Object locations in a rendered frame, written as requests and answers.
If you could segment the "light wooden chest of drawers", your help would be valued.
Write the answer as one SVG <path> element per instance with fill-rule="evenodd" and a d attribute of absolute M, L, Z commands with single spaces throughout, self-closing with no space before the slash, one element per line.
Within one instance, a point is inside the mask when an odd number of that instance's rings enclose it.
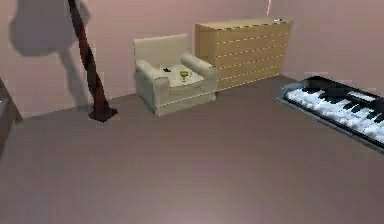
<path fill-rule="evenodd" d="M 293 21 L 250 18 L 195 25 L 195 55 L 217 68 L 224 90 L 278 75 Z"/>

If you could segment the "dark red floor lamp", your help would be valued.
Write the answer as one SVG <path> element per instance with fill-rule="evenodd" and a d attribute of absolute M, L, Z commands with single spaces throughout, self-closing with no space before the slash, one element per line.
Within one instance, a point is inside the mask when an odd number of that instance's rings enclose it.
<path fill-rule="evenodd" d="M 72 25 L 78 40 L 81 61 L 86 71 L 88 89 L 93 99 L 93 110 L 89 113 L 89 117 L 99 122 L 106 122 L 116 115 L 118 111 L 109 105 L 105 97 L 103 85 L 97 73 L 94 55 L 88 43 L 84 23 L 76 1 L 67 0 L 67 2 L 71 14 Z"/>

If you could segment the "black and white keyboard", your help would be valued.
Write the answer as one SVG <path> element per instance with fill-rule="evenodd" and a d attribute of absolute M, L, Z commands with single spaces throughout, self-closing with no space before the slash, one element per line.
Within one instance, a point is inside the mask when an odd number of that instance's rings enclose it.
<path fill-rule="evenodd" d="M 384 155 L 384 97 L 312 76 L 283 86 L 276 100 Z"/>

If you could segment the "dark brown furniture edge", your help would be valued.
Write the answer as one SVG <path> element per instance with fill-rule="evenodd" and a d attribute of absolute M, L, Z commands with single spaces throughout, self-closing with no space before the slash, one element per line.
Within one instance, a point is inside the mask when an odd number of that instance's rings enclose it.
<path fill-rule="evenodd" d="M 17 106 L 0 78 L 0 157 L 12 126 L 23 120 Z"/>

